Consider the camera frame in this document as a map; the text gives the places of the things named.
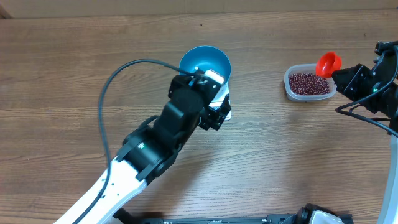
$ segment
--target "red scoop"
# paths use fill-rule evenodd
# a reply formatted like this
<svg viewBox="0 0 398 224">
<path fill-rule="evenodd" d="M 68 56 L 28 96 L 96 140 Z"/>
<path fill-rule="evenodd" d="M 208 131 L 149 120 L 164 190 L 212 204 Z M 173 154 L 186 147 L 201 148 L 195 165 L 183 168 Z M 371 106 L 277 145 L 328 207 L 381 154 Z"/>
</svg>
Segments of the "red scoop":
<svg viewBox="0 0 398 224">
<path fill-rule="evenodd" d="M 315 74 L 322 78 L 331 78 L 335 70 L 341 68 L 341 58 L 334 52 L 324 54 L 315 67 Z"/>
</svg>

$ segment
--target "white and black device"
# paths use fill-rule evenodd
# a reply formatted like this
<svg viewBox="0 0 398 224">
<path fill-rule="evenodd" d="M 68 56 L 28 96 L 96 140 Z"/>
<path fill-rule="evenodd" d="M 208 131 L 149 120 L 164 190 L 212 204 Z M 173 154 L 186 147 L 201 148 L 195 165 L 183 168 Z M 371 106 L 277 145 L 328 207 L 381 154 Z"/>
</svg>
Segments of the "white and black device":
<svg viewBox="0 0 398 224">
<path fill-rule="evenodd" d="M 398 42 L 379 42 L 376 45 L 376 53 L 380 57 L 375 61 L 374 68 L 368 69 L 364 65 L 357 65 L 335 71 L 332 78 L 337 85 L 337 91 L 353 100 L 352 103 L 337 108 L 337 112 L 375 124 L 392 136 L 390 171 L 377 221 L 377 224 L 392 224 L 398 223 L 398 87 L 393 82 L 398 72 Z M 165 105 L 162 114 L 147 119 L 126 137 L 117 156 L 108 161 L 108 170 L 56 222 L 58 224 L 74 221 L 75 223 L 119 222 L 113 217 L 115 212 L 174 163 L 178 152 L 195 128 L 199 126 L 205 130 L 209 128 L 218 130 L 231 110 L 229 95 L 225 96 L 219 108 L 214 109 L 210 106 L 222 85 L 222 75 L 211 78 L 201 70 L 188 73 L 159 61 L 138 61 L 158 63 L 186 75 L 177 75 L 173 79 L 169 90 L 171 100 Z M 135 63 L 138 62 L 133 61 L 123 65 L 109 78 L 101 94 L 99 107 L 102 107 L 101 100 L 110 81 L 122 69 Z M 358 105 L 365 106 L 373 113 L 380 111 L 388 118 L 369 119 L 354 114 L 353 110 Z M 349 106 L 353 107 L 349 111 L 343 111 Z M 100 127 L 103 128 L 101 119 L 99 113 Z M 148 125 L 151 121 L 155 121 L 153 127 Z M 389 121 L 390 125 L 387 127 L 378 121 Z M 101 134 L 103 139 L 106 139 L 104 133 Z M 262 219 L 263 224 L 339 224 L 350 221 L 343 222 L 341 217 L 332 211 L 310 204 L 300 209 L 298 214 L 288 215 L 278 222 Z"/>
</svg>

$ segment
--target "wooden tabletop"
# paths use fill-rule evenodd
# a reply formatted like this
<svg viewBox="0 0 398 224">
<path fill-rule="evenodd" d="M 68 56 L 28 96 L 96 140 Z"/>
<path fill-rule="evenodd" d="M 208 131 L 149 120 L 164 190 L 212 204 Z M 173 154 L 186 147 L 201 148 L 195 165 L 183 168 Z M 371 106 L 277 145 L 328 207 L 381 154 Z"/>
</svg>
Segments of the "wooden tabletop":
<svg viewBox="0 0 398 224">
<path fill-rule="evenodd" d="M 139 58 L 178 65 L 198 45 L 232 62 L 233 118 L 219 131 L 198 128 L 175 164 L 124 208 L 254 217 L 315 203 L 375 223 L 389 136 L 335 113 L 349 102 L 339 93 L 289 101 L 282 80 L 331 50 L 344 67 L 372 67 L 376 42 L 397 40 L 397 21 L 398 10 L 0 20 L 0 223 L 52 223 L 104 171 L 96 107 L 111 72 Z M 104 109 L 113 155 L 161 112 L 174 75 L 137 65 L 114 80 Z"/>
</svg>

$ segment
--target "white container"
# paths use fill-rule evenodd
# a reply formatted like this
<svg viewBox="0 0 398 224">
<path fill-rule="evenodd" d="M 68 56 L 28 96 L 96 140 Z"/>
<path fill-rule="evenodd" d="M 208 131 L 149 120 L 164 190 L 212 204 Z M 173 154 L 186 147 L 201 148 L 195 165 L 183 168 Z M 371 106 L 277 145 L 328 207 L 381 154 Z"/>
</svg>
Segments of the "white container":
<svg viewBox="0 0 398 224">
<path fill-rule="evenodd" d="M 289 77 L 295 73 L 315 73 L 316 64 L 294 65 L 285 73 L 285 89 L 287 98 L 297 102 L 311 102 L 331 98 L 336 93 L 335 81 L 332 78 L 326 79 L 329 83 L 330 93 L 322 95 L 297 95 L 290 88 Z"/>
</svg>

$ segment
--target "black cable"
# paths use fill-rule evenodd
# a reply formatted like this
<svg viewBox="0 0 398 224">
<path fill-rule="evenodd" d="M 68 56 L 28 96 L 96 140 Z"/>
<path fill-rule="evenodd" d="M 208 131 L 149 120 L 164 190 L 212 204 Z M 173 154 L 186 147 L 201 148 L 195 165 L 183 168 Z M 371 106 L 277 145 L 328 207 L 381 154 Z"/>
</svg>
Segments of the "black cable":
<svg viewBox="0 0 398 224">
<path fill-rule="evenodd" d="M 381 91 L 384 91 L 384 90 L 385 90 L 387 87 L 389 87 L 389 85 L 396 79 L 396 77 L 397 77 L 397 75 L 398 75 L 398 49 L 395 48 L 395 49 L 394 49 L 394 52 L 395 52 L 396 57 L 397 57 L 397 64 L 396 64 L 396 71 L 395 71 L 394 75 L 392 76 L 391 80 L 390 80 L 387 84 L 385 84 L 382 88 L 380 88 L 380 89 L 378 89 L 377 91 L 375 91 L 374 93 L 371 93 L 370 95 L 365 96 L 364 98 L 359 99 L 359 100 L 357 100 L 357 101 L 354 101 L 354 102 L 351 102 L 351 103 L 347 103 L 346 105 L 337 107 L 337 108 L 336 108 L 336 112 L 337 112 L 337 113 L 340 113 L 340 114 L 343 114 L 343 115 L 347 115 L 347 116 L 356 118 L 356 119 L 359 119 L 359 120 L 361 120 L 361 121 L 365 121 L 365 122 L 374 124 L 374 125 L 376 125 L 377 127 L 380 127 L 380 128 L 382 128 L 382 129 L 386 130 L 389 134 L 392 134 L 392 135 L 394 135 L 395 137 L 398 138 L 398 133 L 397 133 L 397 132 L 395 132 L 395 131 L 392 130 L 391 128 L 387 127 L 386 125 L 381 124 L 381 123 L 378 122 L 378 121 L 387 121 L 387 118 L 385 118 L 385 119 L 384 119 L 384 118 L 374 118 L 374 119 L 370 119 L 370 118 L 367 118 L 367 117 L 365 117 L 365 116 L 361 116 L 361 115 L 359 115 L 359 114 L 353 113 L 353 110 L 354 110 L 355 108 L 358 107 L 357 104 L 360 104 L 360 103 L 362 103 L 362 102 L 365 102 L 366 100 L 369 100 L 369 99 L 371 99 L 372 97 L 374 97 L 374 96 L 376 96 L 377 94 L 379 94 Z M 352 107 L 352 108 L 349 110 L 349 112 L 343 111 L 343 110 L 342 110 L 342 109 L 345 109 L 345 108 L 347 108 L 347 107 L 349 107 L 349 106 L 354 106 L 354 107 Z"/>
<path fill-rule="evenodd" d="M 99 96 L 99 100 L 98 100 L 98 124 L 99 124 L 99 131 L 101 133 L 101 137 L 102 137 L 102 142 L 104 144 L 104 150 L 105 150 L 105 156 L 106 156 L 106 162 L 108 163 L 108 171 L 106 174 L 106 179 L 105 179 L 105 183 L 104 186 L 102 187 L 102 189 L 100 190 L 100 192 L 98 193 L 97 197 L 93 200 L 93 202 L 90 204 L 90 206 L 88 206 L 88 208 L 73 222 L 73 224 L 77 224 L 79 223 L 86 215 L 87 213 L 94 207 L 94 205 L 98 202 L 98 200 L 102 197 L 102 194 L 105 192 L 106 186 L 108 185 L 109 182 L 109 178 L 111 177 L 111 153 L 109 151 L 109 144 L 108 144 L 108 140 L 106 138 L 106 131 L 105 131 L 105 126 L 104 126 L 104 121 L 103 121 L 103 115 L 102 115 L 102 108 L 104 105 L 104 97 L 105 97 L 105 93 L 106 90 L 109 87 L 109 84 L 111 84 L 112 80 L 115 78 L 115 76 L 123 69 L 131 66 L 131 65 L 135 65 L 137 63 L 142 63 L 142 62 L 147 62 L 147 63 L 155 63 L 158 65 L 163 65 L 167 68 L 171 68 L 172 70 L 175 70 L 177 72 L 186 74 L 186 75 L 191 75 L 191 76 L 196 76 L 194 73 L 190 73 L 187 72 L 185 70 L 179 69 L 173 65 L 169 65 L 165 62 L 161 62 L 159 60 L 153 60 L 153 59 L 139 59 L 139 60 L 134 60 L 132 62 L 129 62 L 127 64 L 124 64 L 122 66 L 120 66 L 120 68 L 118 68 L 116 71 L 113 72 L 113 74 L 108 78 L 108 81 L 106 81 L 101 94 Z"/>
</svg>

